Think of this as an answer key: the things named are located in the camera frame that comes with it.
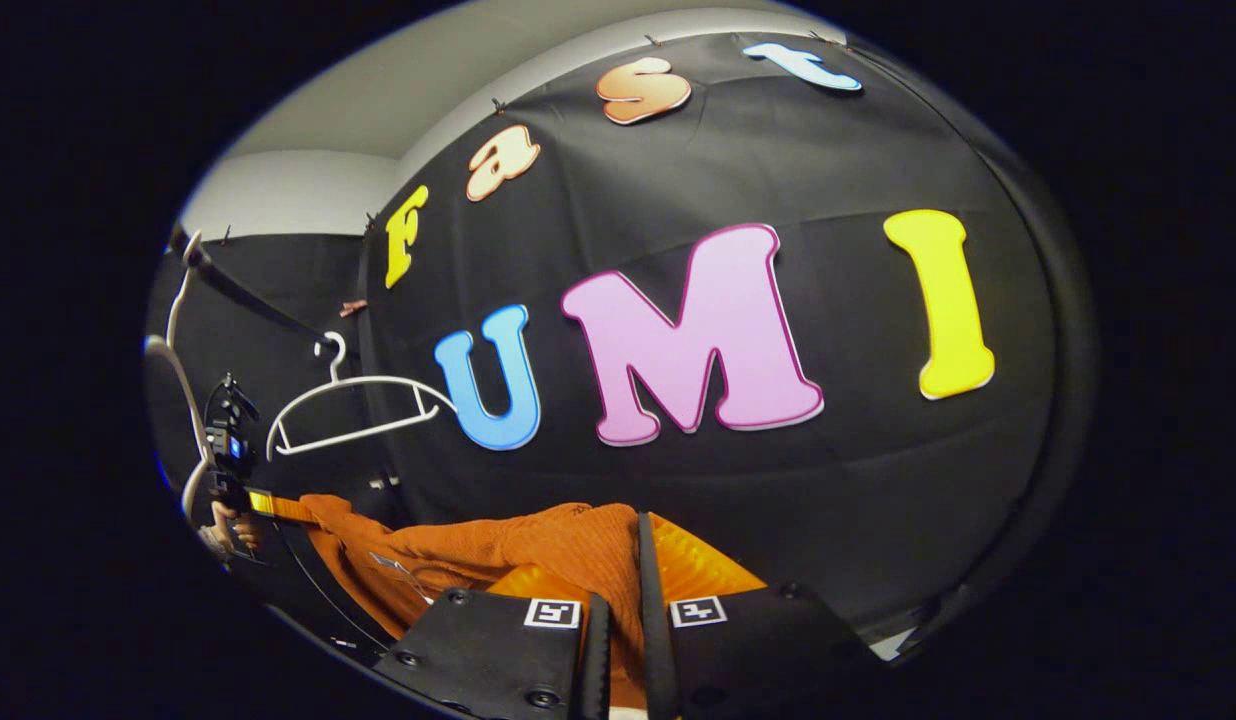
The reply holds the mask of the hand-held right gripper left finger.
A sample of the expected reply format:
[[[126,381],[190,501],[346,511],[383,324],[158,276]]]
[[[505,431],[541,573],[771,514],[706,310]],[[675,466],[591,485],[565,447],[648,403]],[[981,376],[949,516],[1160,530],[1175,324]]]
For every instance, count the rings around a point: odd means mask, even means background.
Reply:
[[[609,719],[603,597],[518,568],[486,592],[440,593],[376,674],[473,719]]]

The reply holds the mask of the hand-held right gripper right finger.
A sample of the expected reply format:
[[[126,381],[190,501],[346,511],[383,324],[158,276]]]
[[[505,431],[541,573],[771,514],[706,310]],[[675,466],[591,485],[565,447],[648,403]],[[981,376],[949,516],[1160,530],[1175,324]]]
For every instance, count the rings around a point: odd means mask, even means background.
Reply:
[[[646,716],[824,719],[887,662],[810,587],[769,587],[638,515]]]

